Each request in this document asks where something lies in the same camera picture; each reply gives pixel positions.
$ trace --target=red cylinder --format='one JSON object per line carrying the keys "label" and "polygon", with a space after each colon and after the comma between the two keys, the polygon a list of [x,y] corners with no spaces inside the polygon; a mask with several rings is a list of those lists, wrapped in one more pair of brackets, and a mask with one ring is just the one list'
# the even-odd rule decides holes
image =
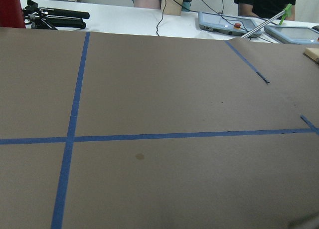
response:
{"label": "red cylinder", "polygon": [[20,0],[0,0],[0,26],[25,28]]}

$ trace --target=folded tripod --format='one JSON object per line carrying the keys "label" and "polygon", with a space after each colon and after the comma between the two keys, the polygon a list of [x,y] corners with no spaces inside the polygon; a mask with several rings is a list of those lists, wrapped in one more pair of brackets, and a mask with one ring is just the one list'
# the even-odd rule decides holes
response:
{"label": "folded tripod", "polygon": [[27,0],[27,6],[22,9],[24,19],[32,28],[55,29],[56,27],[85,28],[84,18],[90,17],[87,12],[72,11],[58,8],[38,8],[38,4]]}

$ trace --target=green clamp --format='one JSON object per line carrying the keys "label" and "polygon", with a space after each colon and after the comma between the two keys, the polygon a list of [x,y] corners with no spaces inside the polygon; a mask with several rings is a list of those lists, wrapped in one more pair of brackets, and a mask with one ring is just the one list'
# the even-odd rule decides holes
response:
{"label": "green clamp", "polygon": [[286,17],[290,17],[290,16],[291,16],[291,7],[292,7],[292,6],[293,6],[293,5],[292,5],[291,3],[289,3],[289,4],[286,6],[286,8],[284,8],[285,13],[284,13],[283,16],[281,17],[281,21],[280,21],[279,25],[281,25],[281,24],[284,22],[284,20],[285,20]]}

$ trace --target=stain spot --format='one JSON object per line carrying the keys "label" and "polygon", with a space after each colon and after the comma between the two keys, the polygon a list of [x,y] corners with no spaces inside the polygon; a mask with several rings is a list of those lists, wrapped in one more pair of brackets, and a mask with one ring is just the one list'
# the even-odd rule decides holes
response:
{"label": "stain spot", "polygon": [[137,160],[143,160],[144,159],[144,155],[142,153],[136,154],[135,155]]}

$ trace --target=silver pole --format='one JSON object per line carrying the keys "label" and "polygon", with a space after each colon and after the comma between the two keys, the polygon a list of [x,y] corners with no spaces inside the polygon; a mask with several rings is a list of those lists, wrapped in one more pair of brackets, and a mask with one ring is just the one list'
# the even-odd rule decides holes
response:
{"label": "silver pole", "polygon": [[241,38],[248,38],[249,36],[251,36],[254,32],[260,30],[262,27],[268,25],[269,23],[271,23],[272,21],[274,21],[275,19],[277,19],[278,17],[284,15],[286,13],[285,10],[281,11],[280,13],[278,13],[277,15],[275,15],[274,17],[270,18],[269,20],[263,22],[262,24],[258,25],[256,28],[254,28],[253,30],[245,33],[243,36],[241,36]]}

